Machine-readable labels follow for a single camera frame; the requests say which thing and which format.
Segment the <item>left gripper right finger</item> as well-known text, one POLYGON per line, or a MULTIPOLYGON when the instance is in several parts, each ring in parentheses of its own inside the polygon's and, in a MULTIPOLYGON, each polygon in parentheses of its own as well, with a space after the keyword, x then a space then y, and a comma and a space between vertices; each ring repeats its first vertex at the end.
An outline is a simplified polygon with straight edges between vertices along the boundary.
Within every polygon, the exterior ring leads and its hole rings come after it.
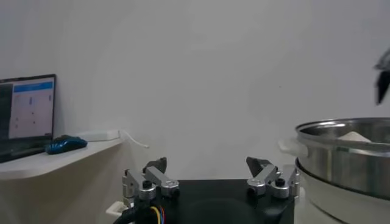
POLYGON ((246 158, 252 178, 247 179, 248 193, 257 197, 267 192, 274 198, 298 197, 300 173, 295 165, 284 165, 281 169, 266 159, 246 158))

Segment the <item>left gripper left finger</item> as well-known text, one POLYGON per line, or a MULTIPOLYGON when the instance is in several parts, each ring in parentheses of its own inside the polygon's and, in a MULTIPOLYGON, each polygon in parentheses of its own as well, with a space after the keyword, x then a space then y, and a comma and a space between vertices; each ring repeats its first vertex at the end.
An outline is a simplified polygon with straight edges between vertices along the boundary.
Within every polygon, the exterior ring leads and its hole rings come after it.
POLYGON ((180 195, 178 180, 169 178, 165 172, 168 165, 166 157, 149 161, 141 172, 126 169, 122 176, 122 201, 131 207, 136 199, 152 201, 157 198, 157 190, 165 198, 176 199, 180 195))

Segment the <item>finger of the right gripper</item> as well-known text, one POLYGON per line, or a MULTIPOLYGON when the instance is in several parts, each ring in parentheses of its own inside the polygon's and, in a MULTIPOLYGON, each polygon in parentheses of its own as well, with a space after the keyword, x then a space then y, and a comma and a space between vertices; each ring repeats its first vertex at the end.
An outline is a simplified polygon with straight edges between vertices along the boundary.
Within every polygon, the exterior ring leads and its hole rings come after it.
POLYGON ((378 71, 378 77, 375 84, 377 89, 376 104, 380 105, 389 89, 389 49, 380 57, 374 68, 378 71))

